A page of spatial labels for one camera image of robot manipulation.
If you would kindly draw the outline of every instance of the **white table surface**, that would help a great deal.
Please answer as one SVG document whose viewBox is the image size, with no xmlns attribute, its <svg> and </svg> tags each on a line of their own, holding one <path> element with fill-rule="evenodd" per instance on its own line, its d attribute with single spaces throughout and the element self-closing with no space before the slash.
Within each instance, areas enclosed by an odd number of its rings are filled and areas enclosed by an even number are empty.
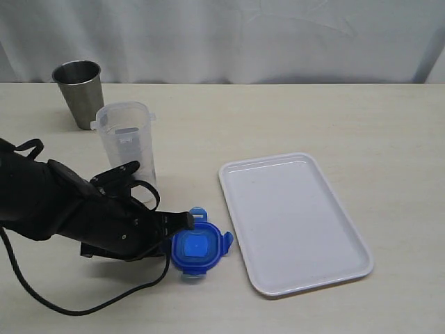
<svg viewBox="0 0 445 334">
<path fill-rule="evenodd" d="M 374 271 L 271 301 L 251 288 L 235 241 L 198 285 L 171 269 L 159 286 L 73 318 L 35 302 L 0 246 L 0 333 L 445 333 L 445 86 L 106 84 L 104 97 L 155 112 L 161 209 L 202 206 L 222 231 L 233 231 L 217 176 L 224 163 L 310 153 L 370 246 Z M 55 84 L 0 84 L 0 136 L 41 138 L 40 161 L 87 179 L 108 168 L 99 136 L 76 128 Z M 58 236 L 9 235 L 32 286 L 66 308 L 96 305 L 161 268 L 82 258 Z"/>
</svg>

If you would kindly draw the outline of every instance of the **translucent plastic cup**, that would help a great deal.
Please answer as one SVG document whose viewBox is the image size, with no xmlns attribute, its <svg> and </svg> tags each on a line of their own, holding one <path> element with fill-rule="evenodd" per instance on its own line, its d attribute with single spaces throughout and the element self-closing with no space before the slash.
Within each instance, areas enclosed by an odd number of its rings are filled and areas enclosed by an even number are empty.
<svg viewBox="0 0 445 334">
<path fill-rule="evenodd" d="M 135 173 L 137 180 L 149 182 L 156 188 L 156 173 L 152 148 L 152 115 L 147 107 L 139 102 L 118 102 L 107 104 L 91 122 L 91 130 L 99 133 L 111 167 L 130 161 L 139 161 L 140 168 Z M 132 195 L 141 202 L 154 199 L 146 189 L 138 186 Z"/>
</svg>

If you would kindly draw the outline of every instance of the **white tray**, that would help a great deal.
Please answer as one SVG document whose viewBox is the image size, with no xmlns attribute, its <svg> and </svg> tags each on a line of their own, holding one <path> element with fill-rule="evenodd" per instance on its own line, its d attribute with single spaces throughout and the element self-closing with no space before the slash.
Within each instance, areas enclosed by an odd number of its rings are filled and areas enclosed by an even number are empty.
<svg viewBox="0 0 445 334">
<path fill-rule="evenodd" d="M 219 175 L 250 282 L 262 294 L 299 292 L 372 271 L 368 247 L 309 155 L 232 162 Z"/>
</svg>

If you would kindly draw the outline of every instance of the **white backdrop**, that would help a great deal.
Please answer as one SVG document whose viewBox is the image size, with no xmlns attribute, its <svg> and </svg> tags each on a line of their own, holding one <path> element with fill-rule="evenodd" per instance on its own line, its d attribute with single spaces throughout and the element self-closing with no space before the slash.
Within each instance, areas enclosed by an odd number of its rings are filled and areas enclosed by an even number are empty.
<svg viewBox="0 0 445 334">
<path fill-rule="evenodd" d="M 445 0 L 0 1 L 0 81 L 445 82 L 444 44 Z"/>
</svg>

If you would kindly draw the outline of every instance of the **metal cup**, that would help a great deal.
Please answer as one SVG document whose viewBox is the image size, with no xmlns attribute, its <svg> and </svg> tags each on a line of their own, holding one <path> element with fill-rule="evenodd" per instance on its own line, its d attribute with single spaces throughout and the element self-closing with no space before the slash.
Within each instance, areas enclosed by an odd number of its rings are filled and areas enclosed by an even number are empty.
<svg viewBox="0 0 445 334">
<path fill-rule="evenodd" d="M 90 129 L 96 112 L 104 106 L 100 66 L 93 61 L 70 61 L 53 71 L 53 80 L 70 108 L 76 124 Z"/>
</svg>

